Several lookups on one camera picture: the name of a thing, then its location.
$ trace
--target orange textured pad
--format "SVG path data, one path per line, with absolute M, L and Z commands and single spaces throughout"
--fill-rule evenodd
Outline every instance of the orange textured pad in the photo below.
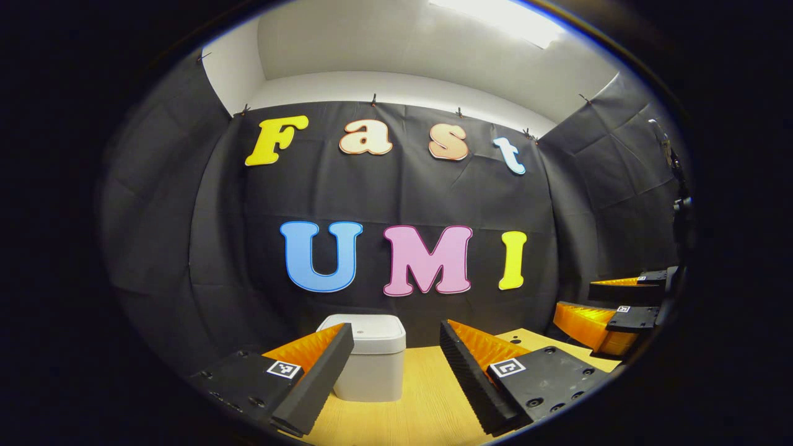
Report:
M 331 343 L 344 324 L 333 325 L 322 331 L 303 336 L 298 340 L 293 340 L 288 344 L 270 350 L 262 354 L 270 359 L 297 364 L 303 367 L 303 372 L 307 375 L 314 363 L 320 358 L 322 352 Z
M 606 324 L 614 313 L 616 311 L 605 308 L 587 308 L 557 302 L 554 324 L 574 340 L 597 353 L 600 352 L 609 333 Z
M 531 353 L 531 350 L 527 350 L 507 340 L 499 339 L 491 334 L 469 327 L 468 325 L 463 325 L 451 319 L 448 319 L 448 322 L 485 374 L 487 373 L 488 365 L 492 363 Z
M 606 339 L 600 345 L 600 350 L 596 352 L 622 356 L 638 336 L 638 333 L 608 332 Z
M 597 285 L 614 285 L 614 286 L 639 286 L 638 277 L 629 277 L 627 279 L 613 279 L 613 280 L 600 280 L 599 282 L 590 282 Z

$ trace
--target wooden table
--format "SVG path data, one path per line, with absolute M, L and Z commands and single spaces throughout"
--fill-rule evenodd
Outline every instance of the wooden table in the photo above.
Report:
M 589 356 L 592 351 L 517 329 L 498 335 L 520 339 L 531 351 L 554 345 L 600 370 L 611 372 L 619 363 Z M 349 402 L 332 392 L 311 433 L 303 440 L 317 446 L 417 444 L 474 446 L 486 435 L 462 393 L 440 347 L 408 348 L 404 357 L 402 399 L 396 402 Z

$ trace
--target yellow letter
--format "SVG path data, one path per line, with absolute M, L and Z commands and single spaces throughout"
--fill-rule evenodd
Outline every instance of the yellow letter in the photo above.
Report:
M 366 127 L 366 130 L 357 131 L 363 127 Z M 344 153 L 357 155 L 369 152 L 374 155 L 383 155 L 393 147 L 393 144 L 389 142 L 389 128 L 375 119 L 352 121 L 344 127 L 344 131 L 349 133 L 339 140 L 339 149 Z
M 275 153 L 275 145 L 283 150 L 292 144 L 295 136 L 295 128 L 298 130 L 308 127 L 306 116 L 279 117 L 268 119 L 259 124 L 262 132 L 253 147 L 251 153 L 245 159 L 246 166 L 258 166 L 259 164 L 272 164 L 278 161 L 278 154 Z
M 526 234 L 510 231 L 501 234 L 501 241 L 507 245 L 507 259 L 504 261 L 504 277 L 498 282 L 498 289 L 520 288 L 523 286 L 520 267 L 523 263 L 523 244 L 526 243 Z

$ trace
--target ceiling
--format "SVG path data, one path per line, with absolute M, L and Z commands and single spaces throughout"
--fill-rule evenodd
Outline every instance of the ceiling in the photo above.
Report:
M 560 122 L 617 73 L 570 33 L 546 49 L 428 0 L 296 0 L 259 19 L 265 79 L 388 71 L 486 91 Z

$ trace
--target blue letter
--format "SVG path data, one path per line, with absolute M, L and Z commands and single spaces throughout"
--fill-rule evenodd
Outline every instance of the blue letter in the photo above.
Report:
M 317 274 L 312 261 L 311 240 L 320 232 L 320 227 L 311 221 L 287 221 L 281 225 L 281 234 L 286 238 L 286 272 L 295 285 L 317 293 L 332 293 L 342 290 L 355 278 L 355 237 L 363 232 L 363 226 L 353 221 L 338 221 L 328 227 L 336 236 L 338 267 L 331 275 Z
M 507 163 L 507 167 L 509 167 L 510 170 L 518 175 L 526 173 L 526 168 L 521 163 L 518 163 L 518 160 L 515 158 L 515 155 L 518 153 L 517 147 L 509 144 L 507 138 L 496 138 L 493 140 L 493 143 L 501 149 L 501 155 L 504 156 L 504 162 Z

